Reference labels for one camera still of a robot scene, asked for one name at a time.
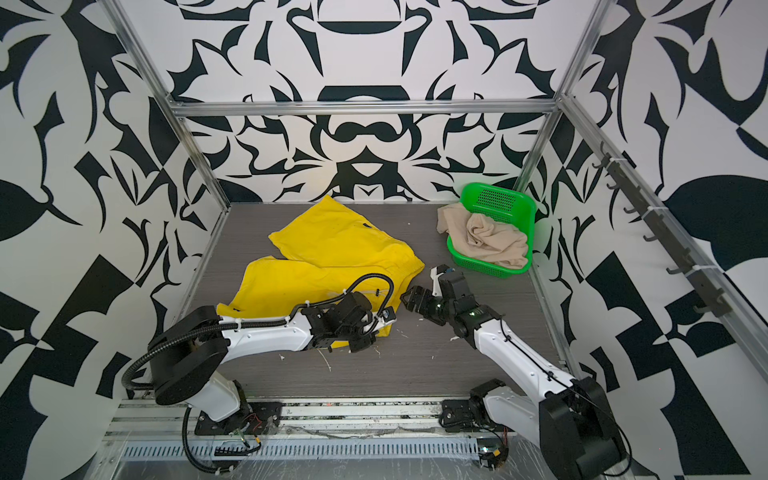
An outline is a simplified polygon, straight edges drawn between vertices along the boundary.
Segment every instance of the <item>zip tie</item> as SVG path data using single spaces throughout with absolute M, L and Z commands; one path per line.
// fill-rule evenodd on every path
M 646 215 L 648 215 L 650 212 L 652 212 L 652 211 L 654 211 L 654 210 L 669 210 L 669 209 L 668 209 L 668 208 L 666 208 L 666 207 L 648 207 L 648 208 L 645 210 L 645 213 L 644 213 L 644 214 L 642 214 L 642 215 L 640 215 L 640 219 L 641 219 L 641 220 L 645 220 L 645 216 L 646 216 Z
M 707 270 L 707 269 L 709 270 L 715 269 L 718 271 L 720 270 L 720 268 L 717 265 L 694 265 L 690 268 L 688 273 L 685 274 L 685 276 L 688 277 L 693 272 L 698 272 L 699 270 Z

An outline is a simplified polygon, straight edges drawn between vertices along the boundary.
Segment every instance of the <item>patterned wall panel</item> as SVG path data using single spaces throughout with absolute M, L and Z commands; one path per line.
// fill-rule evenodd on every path
M 768 2 L 620 0 L 576 98 L 768 316 Z
M 577 367 L 606 390 L 636 473 L 763 478 L 768 385 L 563 118 L 528 193 L 534 264 Z M 733 475 L 716 477 L 708 475 Z
M 511 188 L 543 114 L 191 118 L 232 201 L 455 200 Z
M 595 0 L 124 0 L 186 101 L 552 97 Z
M 99 5 L 0 4 L 0 476 L 81 478 L 219 207 Z

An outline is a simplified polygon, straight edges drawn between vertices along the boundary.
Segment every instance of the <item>beige cloth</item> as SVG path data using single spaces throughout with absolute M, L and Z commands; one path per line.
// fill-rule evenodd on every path
M 437 231 L 447 231 L 456 251 L 467 257 L 515 270 L 528 263 L 528 235 L 509 223 L 473 214 L 462 204 L 437 210 Z

